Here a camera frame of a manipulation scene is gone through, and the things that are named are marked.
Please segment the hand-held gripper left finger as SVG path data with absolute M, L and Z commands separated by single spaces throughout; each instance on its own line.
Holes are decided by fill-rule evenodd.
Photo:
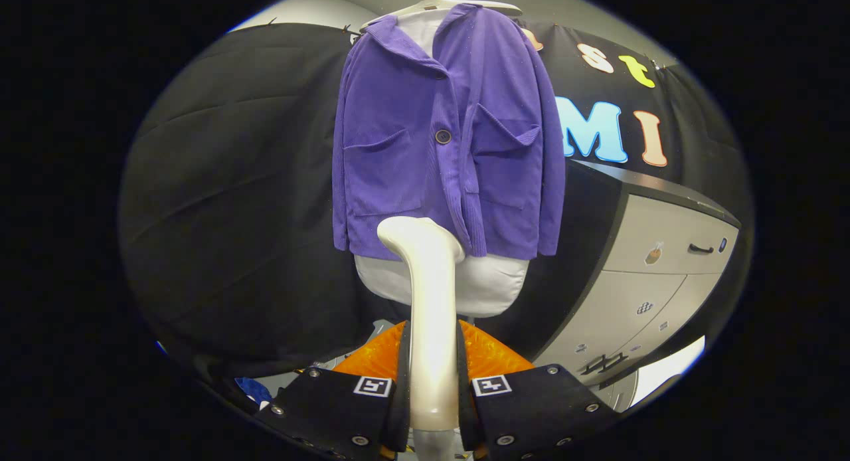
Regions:
M 328 460 L 394 460 L 408 450 L 406 322 L 386 328 L 334 370 L 304 369 L 256 414 L 267 430 Z

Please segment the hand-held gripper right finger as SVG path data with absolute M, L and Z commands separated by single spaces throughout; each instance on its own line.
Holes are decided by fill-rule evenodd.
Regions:
M 535 367 L 458 323 L 459 432 L 477 460 L 547 460 L 622 416 L 559 364 Z

